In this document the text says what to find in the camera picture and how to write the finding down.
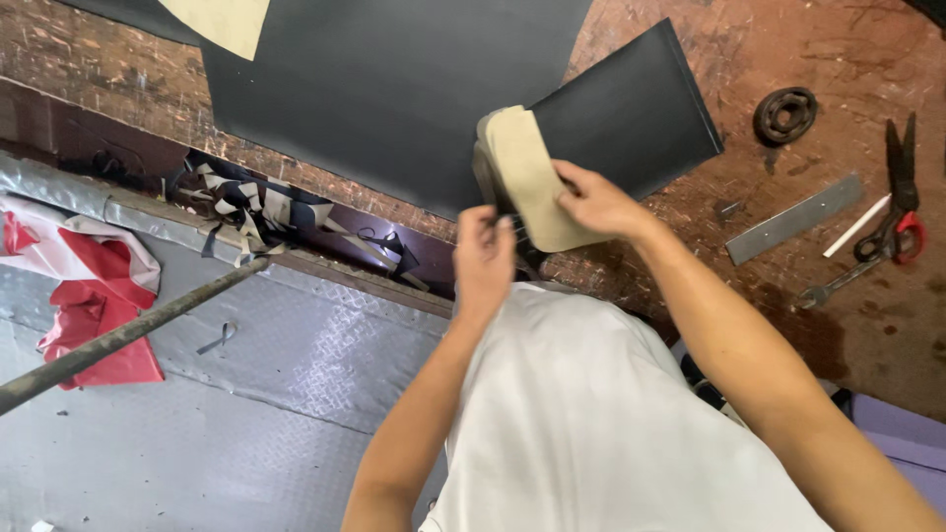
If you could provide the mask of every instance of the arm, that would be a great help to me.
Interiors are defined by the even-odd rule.
[[[440,345],[377,429],[361,458],[348,498],[342,532],[404,531],[437,453],[453,424],[470,357],[509,293],[516,237],[496,210],[460,214],[456,318]]]
[[[575,185],[559,203],[623,236],[647,264],[700,370],[726,396],[819,515],[838,531],[946,525],[831,403],[792,346],[653,214],[601,175],[555,161]]]

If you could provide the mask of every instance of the red scissor handle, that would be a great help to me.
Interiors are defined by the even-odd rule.
[[[897,255],[893,257],[894,262],[897,264],[913,262],[920,256],[926,245],[926,227],[917,213],[911,210],[897,223],[896,231]],[[902,249],[904,241],[910,241],[909,247],[905,250]]]

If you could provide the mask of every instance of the metal rod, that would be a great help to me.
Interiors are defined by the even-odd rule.
[[[0,386],[0,416],[181,314],[246,280],[253,274],[265,270],[269,265],[269,256],[254,258],[229,274],[182,295],[160,309],[138,316],[127,324],[82,344],[64,357],[49,364],[41,365],[25,375],[7,382]]]

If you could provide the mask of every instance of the person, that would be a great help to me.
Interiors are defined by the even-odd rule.
[[[692,393],[640,320],[513,284],[512,225],[476,207],[459,218],[456,316],[365,451],[344,532],[410,529],[445,441],[447,480],[422,532],[946,529],[666,224],[601,175],[553,164],[573,185],[559,204],[633,244],[751,432]]]

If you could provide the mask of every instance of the wrench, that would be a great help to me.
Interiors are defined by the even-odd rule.
[[[824,286],[813,286],[805,289],[804,292],[798,295],[798,299],[801,301],[801,307],[803,309],[821,307],[828,302],[828,298],[831,297],[831,294],[834,293],[835,290],[850,283],[852,280],[857,278],[858,275],[866,272],[874,266],[877,266],[888,258],[890,258],[890,254],[888,252],[881,253],[876,258],[867,262],[858,262],[857,266],[847,270],[835,280]]]

